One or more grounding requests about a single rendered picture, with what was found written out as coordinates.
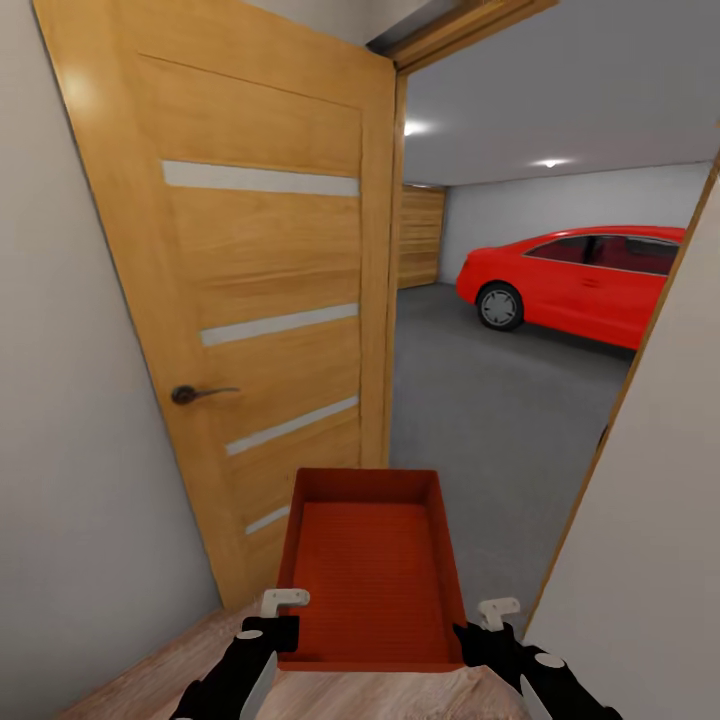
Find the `storage box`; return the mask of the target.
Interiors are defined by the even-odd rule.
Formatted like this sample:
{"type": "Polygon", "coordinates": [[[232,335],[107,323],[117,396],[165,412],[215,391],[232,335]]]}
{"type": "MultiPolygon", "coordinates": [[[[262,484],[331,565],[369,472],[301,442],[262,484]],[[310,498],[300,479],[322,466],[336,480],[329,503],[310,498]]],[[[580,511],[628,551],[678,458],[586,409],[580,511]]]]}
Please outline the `storage box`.
{"type": "Polygon", "coordinates": [[[469,628],[435,470],[300,468],[278,589],[310,602],[283,671],[450,673],[469,628]]]}

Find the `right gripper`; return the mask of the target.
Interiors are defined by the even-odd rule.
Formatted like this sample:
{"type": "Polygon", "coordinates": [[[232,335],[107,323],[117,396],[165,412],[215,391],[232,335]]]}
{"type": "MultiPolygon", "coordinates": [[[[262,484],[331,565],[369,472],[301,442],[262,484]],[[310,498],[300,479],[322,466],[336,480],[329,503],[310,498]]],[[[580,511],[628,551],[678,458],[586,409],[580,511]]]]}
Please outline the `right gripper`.
{"type": "Polygon", "coordinates": [[[481,626],[464,628],[453,623],[453,631],[462,645],[463,663],[469,667],[488,665],[506,681],[500,670],[500,653],[508,642],[519,642],[515,641],[513,626],[504,622],[503,627],[504,631],[489,631],[481,626]]]}

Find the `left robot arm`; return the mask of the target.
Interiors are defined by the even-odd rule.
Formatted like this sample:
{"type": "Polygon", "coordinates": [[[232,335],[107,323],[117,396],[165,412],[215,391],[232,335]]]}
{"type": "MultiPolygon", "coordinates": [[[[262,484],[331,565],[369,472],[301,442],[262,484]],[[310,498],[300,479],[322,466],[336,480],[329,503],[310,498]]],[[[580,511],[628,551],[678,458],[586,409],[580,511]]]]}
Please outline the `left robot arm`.
{"type": "Polygon", "coordinates": [[[255,720],[271,690],[278,653],[298,649],[298,615],[280,616],[278,607],[302,607],[310,602],[303,589],[265,591],[261,617],[247,617],[223,660],[184,692],[169,720],[255,720]]]}

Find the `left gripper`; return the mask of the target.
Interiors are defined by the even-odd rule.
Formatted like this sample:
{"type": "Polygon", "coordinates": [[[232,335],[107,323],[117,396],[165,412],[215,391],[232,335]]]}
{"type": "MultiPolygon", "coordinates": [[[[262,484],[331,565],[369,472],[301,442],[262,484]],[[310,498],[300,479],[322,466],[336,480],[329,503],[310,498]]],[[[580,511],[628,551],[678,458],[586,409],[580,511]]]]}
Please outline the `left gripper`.
{"type": "Polygon", "coordinates": [[[247,617],[242,624],[242,631],[249,627],[270,627],[277,638],[277,653],[293,652],[298,649],[299,640],[298,615],[279,616],[271,619],[247,617]]]}

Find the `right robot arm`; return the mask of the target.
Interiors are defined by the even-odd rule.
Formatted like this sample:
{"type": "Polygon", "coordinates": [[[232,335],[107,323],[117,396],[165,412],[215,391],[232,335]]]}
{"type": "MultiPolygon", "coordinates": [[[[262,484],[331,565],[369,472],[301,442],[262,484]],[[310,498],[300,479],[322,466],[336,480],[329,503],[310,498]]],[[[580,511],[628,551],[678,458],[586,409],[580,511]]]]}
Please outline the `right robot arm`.
{"type": "Polygon", "coordinates": [[[524,696],[534,720],[623,720],[614,708],[603,707],[578,684],[562,658],[515,641],[513,626],[501,619],[520,613],[515,597],[483,601],[478,612],[485,617],[481,626],[464,628],[453,623],[463,663],[488,665],[524,696]]]}

